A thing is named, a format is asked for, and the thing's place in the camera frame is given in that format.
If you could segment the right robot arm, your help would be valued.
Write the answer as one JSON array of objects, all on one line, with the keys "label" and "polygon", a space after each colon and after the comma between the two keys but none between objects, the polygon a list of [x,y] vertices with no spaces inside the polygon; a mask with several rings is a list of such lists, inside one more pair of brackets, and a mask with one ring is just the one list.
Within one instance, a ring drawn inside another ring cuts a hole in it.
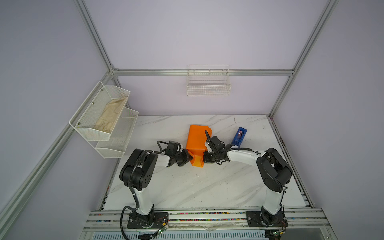
[{"label": "right robot arm", "polygon": [[264,152],[250,148],[224,145],[216,136],[207,137],[203,161],[205,164],[222,165],[224,162],[238,162],[257,167],[264,185],[267,187],[265,201],[261,208],[259,223],[265,227],[274,226],[283,216],[282,200],[286,185],[291,181],[293,171],[285,159],[274,148]]}]

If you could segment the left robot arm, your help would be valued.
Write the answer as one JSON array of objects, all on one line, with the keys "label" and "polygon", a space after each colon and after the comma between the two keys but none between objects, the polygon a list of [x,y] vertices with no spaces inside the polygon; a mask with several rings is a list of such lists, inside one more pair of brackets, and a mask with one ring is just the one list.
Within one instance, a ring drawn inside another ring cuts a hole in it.
[{"label": "left robot arm", "polygon": [[194,159],[194,155],[178,142],[157,141],[157,145],[158,151],[135,149],[119,174],[119,179],[129,188],[136,204],[128,209],[142,216],[150,215],[154,208],[145,191],[154,171],[175,164],[182,167]]}]

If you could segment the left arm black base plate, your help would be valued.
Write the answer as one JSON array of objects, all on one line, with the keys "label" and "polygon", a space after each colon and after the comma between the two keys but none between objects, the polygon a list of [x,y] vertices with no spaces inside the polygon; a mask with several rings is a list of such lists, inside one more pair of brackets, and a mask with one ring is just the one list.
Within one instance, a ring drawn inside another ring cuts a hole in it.
[{"label": "left arm black base plate", "polygon": [[128,229],[160,229],[169,220],[169,213],[154,212],[149,215],[130,213]]}]

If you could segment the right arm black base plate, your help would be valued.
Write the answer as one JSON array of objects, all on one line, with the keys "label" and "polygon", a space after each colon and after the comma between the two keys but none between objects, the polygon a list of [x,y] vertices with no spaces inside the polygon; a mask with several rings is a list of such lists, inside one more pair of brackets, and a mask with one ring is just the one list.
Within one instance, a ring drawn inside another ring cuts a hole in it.
[{"label": "right arm black base plate", "polygon": [[287,227],[288,222],[283,211],[276,215],[263,211],[247,211],[246,219],[249,227]]}]

